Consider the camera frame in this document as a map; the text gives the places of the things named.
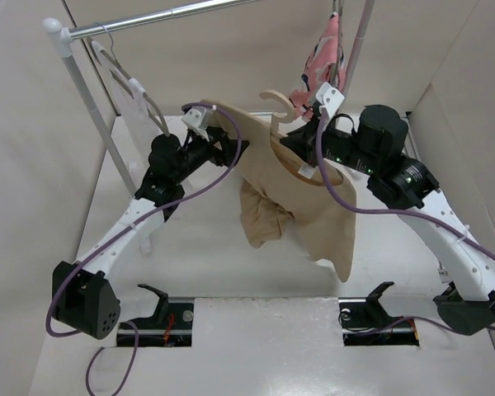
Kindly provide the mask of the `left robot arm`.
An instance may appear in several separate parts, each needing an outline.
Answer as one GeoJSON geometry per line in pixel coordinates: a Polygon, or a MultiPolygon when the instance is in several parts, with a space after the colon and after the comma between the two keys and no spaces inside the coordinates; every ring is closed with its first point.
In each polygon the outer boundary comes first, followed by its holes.
{"type": "Polygon", "coordinates": [[[105,236],[74,263],[60,262],[52,274],[52,301],[46,314],[46,331],[56,320],[102,340],[119,324],[129,320],[158,327],[167,319],[168,296],[139,284],[135,289],[118,282],[123,269],[136,258],[142,243],[172,216],[178,205],[191,199],[182,183],[206,163],[231,171],[247,140],[228,137],[218,128],[201,138],[189,132],[184,143],[174,135],[161,134],[151,143],[148,170],[141,187],[105,236]]]}

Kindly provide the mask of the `beige t shirt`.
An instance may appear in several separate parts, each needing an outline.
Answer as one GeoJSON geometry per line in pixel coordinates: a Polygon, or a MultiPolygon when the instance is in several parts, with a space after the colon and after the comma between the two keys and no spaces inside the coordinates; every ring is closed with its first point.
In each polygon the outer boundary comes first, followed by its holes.
{"type": "Polygon", "coordinates": [[[282,238],[293,221],[310,258],[332,263],[340,281],[351,274],[356,238],[356,215],[329,194],[320,172],[311,178],[299,174],[304,165],[293,151],[279,143],[268,122],[227,103],[217,106],[211,125],[231,138],[248,142],[236,168],[243,179],[240,220],[253,248],[282,238]]]}

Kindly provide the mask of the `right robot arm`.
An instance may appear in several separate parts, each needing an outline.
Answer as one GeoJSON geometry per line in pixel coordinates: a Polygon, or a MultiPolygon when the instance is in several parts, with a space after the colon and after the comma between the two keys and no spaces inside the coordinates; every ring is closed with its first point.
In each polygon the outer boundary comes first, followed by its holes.
{"type": "Polygon", "coordinates": [[[336,127],[320,106],[305,125],[281,143],[323,178],[324,160],[368,177],[367,188],[384,204],[362,209],[328,191],[345,209],[361,215],[396,215],[431,250],[450,276],[447,289],[433,300],[440,319],[454,332],[473,335],[495,324],[495,254],[481,246],[450,207],[437,179],[419,160],[403,153],[408,124],[385,105],[367,106],[351,132],[336,127]]]}

